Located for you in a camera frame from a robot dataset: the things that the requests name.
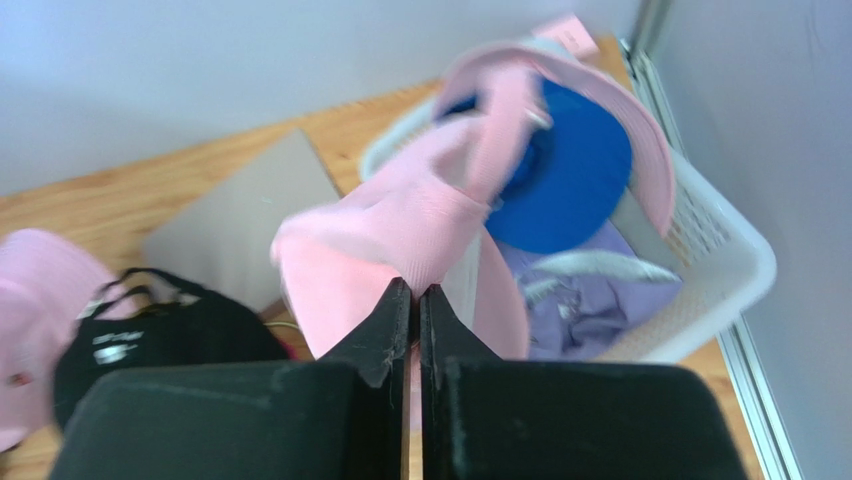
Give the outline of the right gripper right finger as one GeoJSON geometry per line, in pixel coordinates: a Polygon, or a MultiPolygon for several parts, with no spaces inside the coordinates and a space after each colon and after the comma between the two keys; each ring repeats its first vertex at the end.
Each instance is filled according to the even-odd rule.
{"type": "Polygon", "coordinates": [[[427,479],[743,479],[706,384],[646,363],[499,358],[444,292],[419,302],[427,479]]]}

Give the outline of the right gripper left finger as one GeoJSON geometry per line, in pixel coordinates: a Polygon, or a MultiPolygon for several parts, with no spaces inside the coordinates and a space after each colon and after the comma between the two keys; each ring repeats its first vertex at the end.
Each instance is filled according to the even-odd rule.
{"type": "Polygon", "coordinates": [[[65,431],[54,479],[404,479],[412,293],[401,279],[321,359],[125,369],[65,431]]]}

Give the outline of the lavender baseball cap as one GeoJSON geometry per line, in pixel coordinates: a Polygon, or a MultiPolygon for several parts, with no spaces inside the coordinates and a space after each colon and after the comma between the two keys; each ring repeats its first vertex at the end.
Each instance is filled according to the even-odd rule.
{"type": "Polygon", "coordinates": [[[579,247],[554,255],[500,242],[526,303],[528,358],[593,359],[667,307],[683,280],[668,268],[672,254],[662,241],[651,245],[663,264],[638,257],[610,221],[579,247]]]}

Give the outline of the pink baseball cap white logo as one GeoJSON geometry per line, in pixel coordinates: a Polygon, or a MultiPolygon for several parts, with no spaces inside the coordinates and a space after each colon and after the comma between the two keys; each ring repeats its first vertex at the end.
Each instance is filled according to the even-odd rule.
{"type": "Polygon", "coordinates": [[[285,219],[270,256],[283,295],[315,358],[374,310],[389,282],[415,297],[456,266],[450,293],[466,327],[504,359],[524,359],[524,301],[485,229],[543,112],[541,83],[526,66],[495,67],[478,80],[481,109],[416,138],[335,203],[285,219]]]}

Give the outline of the black NY baseball cap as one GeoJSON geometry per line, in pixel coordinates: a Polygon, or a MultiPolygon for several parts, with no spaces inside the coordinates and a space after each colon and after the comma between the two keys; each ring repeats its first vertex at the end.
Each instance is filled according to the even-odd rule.
{"type": "Polygon", "coordinates": [[[103,376],[128,368],[291,360],[289,346],[245,305],[217,291],[149,268],[173,294],[158,302],[147,285],[114,300],[104,284],[82,313],[54,370],[53,413],[65,429],[78,403],[103,376]]]}

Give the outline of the blue hat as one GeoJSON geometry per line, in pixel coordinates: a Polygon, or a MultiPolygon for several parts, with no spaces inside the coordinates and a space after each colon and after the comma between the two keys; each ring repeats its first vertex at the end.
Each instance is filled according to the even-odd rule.
{"type": "Polygon", "coordinates": [[[532,134],[485,226],[503,244],[554,254],[591,238],[614,212],[633,153],[606,109],[551,80],[540,83],[553,124],[532,134]]]}

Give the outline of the pink bucket hat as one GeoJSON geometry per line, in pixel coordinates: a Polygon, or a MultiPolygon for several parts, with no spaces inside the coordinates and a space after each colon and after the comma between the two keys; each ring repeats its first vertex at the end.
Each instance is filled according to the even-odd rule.
{"type": "Polygon", "coordinates": [[[94,317],[103,286],[124,294],[99,260],[61,236],[18,230],[1,241],[1,449],[65,427],[96,379],[138,361],[151,336],[122,300],[94,317]]]}

